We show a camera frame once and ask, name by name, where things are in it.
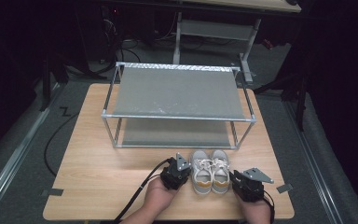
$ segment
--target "white sneaker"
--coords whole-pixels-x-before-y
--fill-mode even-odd
[[[224,194],[229,187],[229,161],[226,152],[215,150],[211,154],[212,160],[212,190],[218,194]]]
[[[194,190],[198,194],[207,194],[212,187],[212,161],[203,150],[197,150],[191,155],[192,180]]]

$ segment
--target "cable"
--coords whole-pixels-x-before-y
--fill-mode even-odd
[[[135,199],[138,197],[138,195],[141,193],[142,189],[144,189],[145,185],[147,184],[147,182],[155,177],[156,175],[153,175],[153,173],[155,173],[157,171],[157,169],[164,164],[165,162],[170,162],[172,160],[172,158],[169,158],[165,161],[162,161],[159,165],[157,165],[152,172],[150,172],[150,174],[147,176],[147,178],[144,180],[144,182],[142,183],[142,185],[136,190],[136,192],[133,194],[132,198],[130,199],[130,201],[127,203],[126,207],[121,211],[120,214],[118,214],[118,216],[116,217],[116,219],[113,221],[114,224],[118,224],[121,220],[121,218],[124,216],[124,214],[126,214],[126,212],[129,210],[129,208],[132,206],[133,202],[135,202]]]
[[[139,56],[135,53],[135,52],[133,52],[132,50],[129,50],[129,49],[121,49],[121,50],[126,50],[126,51],[128,51],[129,53],[132,53],[133,55],[135,55],[135,57],[138,59],[138,62],[140,63],[141,62],[141,59],[139,58]]]
[[[78,116],[79,113],[75,113],[71,118],[69,118],[66,122],[64,122],[54,133],[53,135],[49,138],[48,142],[46,143],[45,146],[45,150],[44,150],[44,154],[43,154],[43,159],[45,161],[46,167],[48,168],[48,170],[51,172],[52,175],[57,176],[57,174],[51,169],[50,165],[48,164],[48,146],[50,145],[51,141],[53,140],[53,138],[55,137],[55,135],[60,131],[60,129],[67,124],[69,121],[71,121],[71,119],[74,119],[76,116]]]

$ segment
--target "upper shelf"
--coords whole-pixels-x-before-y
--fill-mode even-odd
[[[246,121],[231,68],[183,68],[124,66],[112,117]]]

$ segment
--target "metal frame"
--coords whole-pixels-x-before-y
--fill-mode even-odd
[[[240,72],[240,68],[239,67],[220,67],[220,66],[197,66],[197,65],[181,65],[181,64],[156,64],[156,63],[122,63],[122,62],[117,62],[115,70],[114,70],[114,74],[113,74],[113,78],[110,82],[110,87],[109,87],[109,91],[107,93],[106,96],[106,101],[103,107],[103,113],[101,114],[101,117],[103,119],[103,123],[104,126],[108,132],[108,135],[111,139],[112,145],[113,147],[177,147],[177,148],[221,148],[221,149],[239,149],[241,144],[243,143],[245,137],[247,136],[247,134],[251,131],[252,127],[255,125],[256,123],[256,118],[255,118],[255,113],[253,111],[250,99],[249,99],[249,95],[247,93],[246,88],[243,86],[243,92],[246,98],[246,103],[249,107],[249,112],[251,117],[250,118],[245,118],[245,119],[209,119],[209,120],[219,120],[219,121],[224,121],[224,122],[229,122],[229,125],[231,126],[231,133],[232,133],[232,146],[229,147],[210,147],[210,146],[165,146],[165,145],[124,145],[124,144],[120,144],[118,142],[118,138],[120,135],[120,131],[121,131],[121,124],[123,119],[133,119],[133,118],[137,118],[137,119],[155,119],[156,117],[148,117],[148,116],[117,116],[111,113],[108,113],[108,106],[109,106],[109,101],[111,98],[111,94],[112,91],[115,87],[115,81],[117,78],[117,75],[122,78],[122,76],[124,75],[124,70],[125,67],[132,67],[132,68],[150,68],[150,69],[170,69],[170,71],[172,70],[202,70],[202,71],[231,71],[233,73],[234,77],[237,77],[237,74]],[[194,119],[191,117],[161,117],[164,119]],[[112,133],[112,129],[109,126],[108,123],[108,119],[118,119],[117,121],[117,127],[114,133]],[[247,122],[249,123],[249,126],[247,128],[245,128],[245,131],[243,133],[243,135],[239,136],[237,134],[236,128],[235,128],[235,122]]]

